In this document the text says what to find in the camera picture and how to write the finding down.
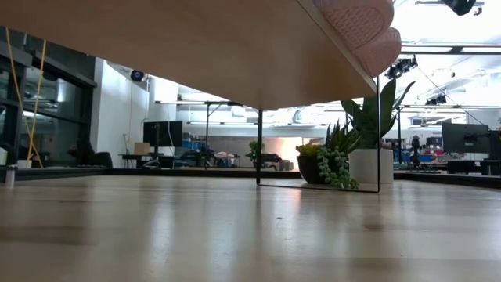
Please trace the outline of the wooden shelf with black legs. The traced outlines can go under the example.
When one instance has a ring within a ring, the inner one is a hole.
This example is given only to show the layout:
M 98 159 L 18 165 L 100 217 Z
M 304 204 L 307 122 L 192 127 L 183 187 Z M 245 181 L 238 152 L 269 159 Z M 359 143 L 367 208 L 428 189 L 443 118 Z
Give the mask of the wooden shelf with black legs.
M 0 26 L 261 112 L 377 91 L 312 0 L 0 0 Z

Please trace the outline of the succulent plant in dark pot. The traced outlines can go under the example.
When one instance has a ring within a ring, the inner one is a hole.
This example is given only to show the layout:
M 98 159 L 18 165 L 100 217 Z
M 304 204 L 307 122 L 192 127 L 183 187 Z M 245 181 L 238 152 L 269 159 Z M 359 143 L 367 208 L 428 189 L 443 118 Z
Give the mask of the succulent plant in dark pot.
M 301 177 L 313 185 L 328 185 L 336 189 L 357 190 L 359 184 L 350 176 L 348 155 L 353 152 L 361 136 L 339 122 L 329 125 L 324 144 L 309 143 L 296 147 Z

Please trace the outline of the black computer monitor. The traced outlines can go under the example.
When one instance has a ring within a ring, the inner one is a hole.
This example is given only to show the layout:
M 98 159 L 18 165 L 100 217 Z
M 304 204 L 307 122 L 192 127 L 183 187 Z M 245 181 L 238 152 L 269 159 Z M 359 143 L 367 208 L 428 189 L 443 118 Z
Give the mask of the black computer monitor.
M 151 146 L 182 146 L 181 121 L 153 121 L 143 125 L 143 142 Z

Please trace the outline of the snake plant in white pot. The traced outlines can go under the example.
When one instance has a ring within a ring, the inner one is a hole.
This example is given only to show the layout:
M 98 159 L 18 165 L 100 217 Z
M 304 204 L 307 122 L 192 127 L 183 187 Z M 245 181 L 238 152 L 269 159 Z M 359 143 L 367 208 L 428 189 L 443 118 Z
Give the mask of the snake plant in white pot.
M 382 147 L 382 138 L 393 128 L 400 105 L 413 86 L 408 84 L 403 93 L 396 96 L 396 80 L 392 79 L 379 94 L 364 98 L 361 105 L 353 100 L 341 103 L 360 136 L 357 148 L 348 155 L 350 176 L 358 183 L 393 183 L 393 153 Z

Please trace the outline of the black chair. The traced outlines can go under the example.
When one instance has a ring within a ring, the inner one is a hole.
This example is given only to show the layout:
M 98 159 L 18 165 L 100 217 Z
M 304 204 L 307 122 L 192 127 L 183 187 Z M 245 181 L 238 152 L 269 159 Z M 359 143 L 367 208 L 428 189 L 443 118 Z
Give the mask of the black chair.
M 99 166 L 112 168 L 113 161 L 109 152 L 95 152 L 88 139 L 79 139 L 67 153 L 75 158 L 79 166 Z

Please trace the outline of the wide black monitor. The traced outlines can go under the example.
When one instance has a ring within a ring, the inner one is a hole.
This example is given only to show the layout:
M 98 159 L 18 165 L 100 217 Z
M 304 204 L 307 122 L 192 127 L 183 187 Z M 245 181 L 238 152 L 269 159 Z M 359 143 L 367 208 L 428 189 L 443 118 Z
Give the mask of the wide black monitor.
M 490 132 L 487 125 L 442 124 L 443 148 L 446 153 L 490 153 Z

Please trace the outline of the black desk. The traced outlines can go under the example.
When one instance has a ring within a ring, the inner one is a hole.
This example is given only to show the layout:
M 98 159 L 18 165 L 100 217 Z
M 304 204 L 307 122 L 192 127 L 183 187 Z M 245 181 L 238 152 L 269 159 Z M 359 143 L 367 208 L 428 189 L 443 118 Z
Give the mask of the black desk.
M 488 176 L 501 176 L 501 161 L 482 160 L 482 161 L 449 161 L 446 165 L 449 174 L 463 173 L 481 173 Z

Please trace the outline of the small metal cylinder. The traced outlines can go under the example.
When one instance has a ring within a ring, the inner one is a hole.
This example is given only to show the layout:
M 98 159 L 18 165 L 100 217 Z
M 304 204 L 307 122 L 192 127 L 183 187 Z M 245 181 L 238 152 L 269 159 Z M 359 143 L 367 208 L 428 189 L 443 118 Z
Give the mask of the small metal cylinder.
M 5 186 L 13 188 L 16 181 L 17 166 L 15 164 L 7 165 L 5 167 Z

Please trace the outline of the black workstation frame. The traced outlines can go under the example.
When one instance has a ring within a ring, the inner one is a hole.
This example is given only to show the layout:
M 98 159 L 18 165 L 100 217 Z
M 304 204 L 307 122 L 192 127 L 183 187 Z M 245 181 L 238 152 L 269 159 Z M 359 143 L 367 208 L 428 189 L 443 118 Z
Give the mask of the black workstation frame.
M 240 103 L 236 103 L 233 101 L 205 101 L 204 104 L 207 106 L 207 115 L 206 115 L 206 136 L 208 136 L 209 133 L 209 121 L 210 121 L 210 116 L 220 107 L 220 106 L 240 106 L 242 107 L 243 105 Z M 210 111 L 210 107 L 212 105 L 217 105 L 217 107 L 213 110 Z

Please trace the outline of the black aluminium table frame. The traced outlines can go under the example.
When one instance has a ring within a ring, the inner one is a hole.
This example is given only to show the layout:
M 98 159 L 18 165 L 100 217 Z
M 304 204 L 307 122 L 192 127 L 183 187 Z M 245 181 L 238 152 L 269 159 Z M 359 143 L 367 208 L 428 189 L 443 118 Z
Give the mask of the black aluminium table frame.
M 253 179 L 259 186 L 276 186 L 283 188 L 304 188 L 313 190 L 330 190 L 327 185 L 307 184 L 299 172 L 272 172 L 254 170 L 204 170 L 204 169 L 126 169 L 126 168 L 27 168 L 18 169 L 13 166 L 0 166 L 0 185 L 4 184 L 9 176 L 13 180 L 61 179 L 84 176 L 112 175 L 112 176 L 158 176 L 175 179 Z M 501 190 L 501 176 L 476 175 L 446 175 L 425 174 L 411 172 L 397 172 L 394 179 L 437 183 L 457 186 L 472 186 Z

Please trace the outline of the black framed glass wall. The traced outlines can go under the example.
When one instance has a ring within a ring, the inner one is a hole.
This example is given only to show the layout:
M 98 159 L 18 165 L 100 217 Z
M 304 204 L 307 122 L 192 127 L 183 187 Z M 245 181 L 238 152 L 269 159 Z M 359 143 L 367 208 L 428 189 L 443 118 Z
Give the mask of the black framed glass wall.
M 0 166 L 75 166 L 89 136 L 95 59 L 0 26 Z

